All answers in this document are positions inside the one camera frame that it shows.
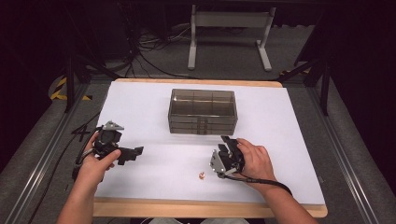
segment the white table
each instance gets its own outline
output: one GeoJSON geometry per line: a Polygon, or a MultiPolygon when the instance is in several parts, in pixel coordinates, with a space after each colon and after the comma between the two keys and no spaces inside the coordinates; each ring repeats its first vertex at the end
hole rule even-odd
{"type": "Polygon", "coordinates": [[[277,82],[119,79],[109,88],[98,125],[125,127],[121,147],[145,147],[136,161],[107,172],[95,194],[96,217],[272,217],[243,183],[219,179],[209,166],[219,136],[171,134],[172,89],[234,91],[234,136],[264,145],[277,179],[314,217],[327,207],[286,89],[277,82]],[[205,179],[198,177],[205,172],[205,179]]]}

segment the person's left hand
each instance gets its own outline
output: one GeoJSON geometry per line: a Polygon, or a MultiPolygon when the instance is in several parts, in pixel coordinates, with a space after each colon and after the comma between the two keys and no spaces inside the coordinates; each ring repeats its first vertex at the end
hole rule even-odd
{"type": "MultiPolygon", "coordinates": [[[[97,138],[99,133],[95,133],[87,146],[85,151],[93,147],[93,142],[97,138]]],[[[113,162],[120,156],[121,152],[119,149],[114,150],[103,159],[98,160],[91,153],[83,161],[81,168],[79,169],[78,178],[76,184],[78,183],[88,190],[96,191],[97,185],[102,181],[105,171],[114,167],[113,162]]]]}

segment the person's right hand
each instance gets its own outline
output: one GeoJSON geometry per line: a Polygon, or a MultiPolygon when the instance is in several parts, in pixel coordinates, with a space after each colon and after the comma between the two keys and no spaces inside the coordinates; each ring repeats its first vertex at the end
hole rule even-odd
{"type": "MultiPolygon", "coordinates": [[[[91,137],[84,149],[85,151],[93,147],[93,143],[98,135],[99,133],[95,133],[91,137]]],[[[93,153],[89,154],[82,163],[75,185],[80,185],[94,193],[97,185],[102,181],[105,171],[114,167],[113,162],[120,156],[120,154],[120,150],[116,149],[101,160],[95,158],[93,153]]]]}
{"type": "MultiPolygon", "coordinates": [[[[236,140],[238,141],[238,148],[244,154],[245,167],[242,171],[242,175],[235,174],[235,176],[242,178],[248,176],[255,179],[268,179],[276,181],[273,166],[265,147],[254,146],[248,140],[243,138],[237,138],[236,140]]],[[[264,184],[249,183],[248,185],[260,192],[262,192],[263,190],[267,191],[268,189],[274,187],[264,184]]]]}

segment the metal frame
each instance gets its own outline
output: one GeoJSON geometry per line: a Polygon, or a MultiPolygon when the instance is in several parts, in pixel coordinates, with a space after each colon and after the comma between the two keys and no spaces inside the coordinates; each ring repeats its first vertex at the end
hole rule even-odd
{"type": "Polygon", "coordinates": [[[345,150],[337,136],[337,133],[332,126],[330,118],[322,113],[321,102],[319,101],[318,94],[316,93],[314,88],[307,88],[307,90],[311,101],[314,103],[320,120],[325,127],[330,140],[332,141],[332,152],[334,153],[334,156],[338,161],[339,167],[344,174],[344,178],[346,179],[346,183],[349,186],[350,192],[352,193],[352,196],[355,199],[359,210],[361,211],[361,216],[364,219],[364,223],[379,223],[374,213],[374,210],[367,199],[363,187],[361,186],[361,182],[355,174],[355,171],[353,170],[352,165],[347,158],[347,154],[345,153],[345,150]]]}
{"type": "MultiPolygon", "coordinates": [[[[88,89],[88,84],[81,84],[78,87],[78,92],[76,94],[77,99],[82,99],[85,91],[88,89]]],[[[59,121],[58,127],[56,128],[53,136],[49,140],[49,144],[47,145],[46,149],[43,152],[37,166],[30,174],[29,180],[27,181],[20,197],[18,198],[17,202],[15,203],[12,211],[8,215],[6,220],[6,224],[8,223],[20,223],[21,218],[23,217],[29,203],[32,201],[33,197],[35,196],[35,192],[37,191],[47,169],[50,166],[50,163],[55,155],[56,149],[59,146],[61,137],[64,133],[64,130],[71,118],[75,113],[75,110],[78,106],[77,101],[73,106],[71,106],[68,113],[64,113],[61,120],[59,121]]]]}
{"type": "Polygon", "coordinates": [[[265,71],[272,70],[267,52],[265,51],[265,43],[270,33],[271,24],[275,16],[276,9],[271,7],[269,12],[211,12],[197,11],[196,6],[192,6],[191,10],[191,45],[189,53],[188,68],[195,69],[196,59],[196,27],[258,27],[264,28],[264,34],[261,40],[257,40],[257,48],[262,58],[262,64],[265,71]]]}

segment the metal stand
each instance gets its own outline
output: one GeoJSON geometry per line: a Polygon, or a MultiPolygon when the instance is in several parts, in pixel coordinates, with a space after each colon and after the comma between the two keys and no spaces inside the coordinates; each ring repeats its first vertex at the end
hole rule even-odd
{"type": "Polygon", "coordinates": [[[81,55],[70,56],[66,64],[67,106],[64,113],[67,113],[76,101],[74,76],[76,75],[80,83],[89,83],[91,80],[91,75],[86,70],[85,65],[95,68],[108,77],[111,77],[113,80],[121,78],[119,75],[106,69],[99,63],[95,63],[94,61],[91,61],[81,55]]]}
{"type": "Polygon", "coordinates": [[[262,40],[257,40],[257,48],[262,57],[262,64],[265,71],[272,70],[267,52],[265,51],[265,43],[271,29],[271,24],[275,16],[276,9],[272,7],[269,12],[212,12],[212,11],[196,11],[196,6],[192,6],[191,11],[191,45],[189,54],[188,68],[195,69],[196,58],[196,27],[259,27],[264,28],[262,40]]]}

